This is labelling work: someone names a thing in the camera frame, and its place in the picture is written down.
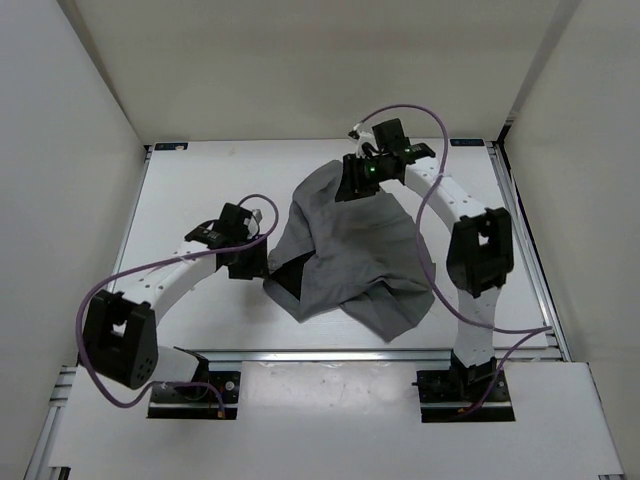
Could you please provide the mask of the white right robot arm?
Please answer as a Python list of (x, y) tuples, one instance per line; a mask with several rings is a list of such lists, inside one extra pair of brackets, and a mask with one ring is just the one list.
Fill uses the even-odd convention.
[(450, 241), (446, 271), (457, 289), (459, 320), (451, 351), (449, 390), (470, 400), (497, 373), (493, 335), (502, 287), (514, 268), (512, 222), (503, 208), (475, 200), (444, 171), (441, 159), (424, 143), (371, 150), (367, 144), (342, 160), (335, 200), (348, 202), (376, 195), (380, 184), (398, 180), (422, 198), (419, 214), (431, 209), (447, 228)]

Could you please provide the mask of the grey pleated skirt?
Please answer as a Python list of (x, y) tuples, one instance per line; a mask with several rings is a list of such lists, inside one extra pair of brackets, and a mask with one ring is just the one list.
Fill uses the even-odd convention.
[(336, 201), (341, 174), (341, 162), (333, 160), (296, 187), (263, 288), (298, 322), (341, 309), (390, 342), (432, 307), (420, 262), (435, 264), (393, 194)]

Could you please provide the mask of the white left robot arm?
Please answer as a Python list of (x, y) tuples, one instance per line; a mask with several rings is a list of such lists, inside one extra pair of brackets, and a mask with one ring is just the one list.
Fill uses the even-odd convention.
[(81, 365), (99, 390), (103, 379), (131, 390), (174, 384), (188, 400), (206, 395), (210, 377), (189, 351), (162, 347), (163, 317), (201, 281), (225, 269), (231, 278), (260, 278), (266, 270), (267, 234), (252, 227), (226, 230), (215, 221), (188, 233), (160, 261), (114, 274), (81, 301), (75, 335)]

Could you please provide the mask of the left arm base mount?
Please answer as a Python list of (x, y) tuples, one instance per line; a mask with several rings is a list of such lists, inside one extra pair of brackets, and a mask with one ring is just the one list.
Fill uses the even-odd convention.
[(197, 361), (192, 382), (206, 383), (218, 392), (216, 395), (205, 386), (163, 387), (151, 390), (147, 409), (148, 419), (171, 420), (235, 420), (241, 387), (239, 370), (216, 370), (202, 355), (189, 351)]

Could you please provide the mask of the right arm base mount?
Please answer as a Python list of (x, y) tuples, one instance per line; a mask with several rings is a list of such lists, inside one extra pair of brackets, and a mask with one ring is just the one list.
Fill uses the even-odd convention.
[(505, 373), (487, 393), (490, 379), (462, 387), (447, 370), (419, 370), (417, 388), (422, 423), (504, 423), (516, 420)]

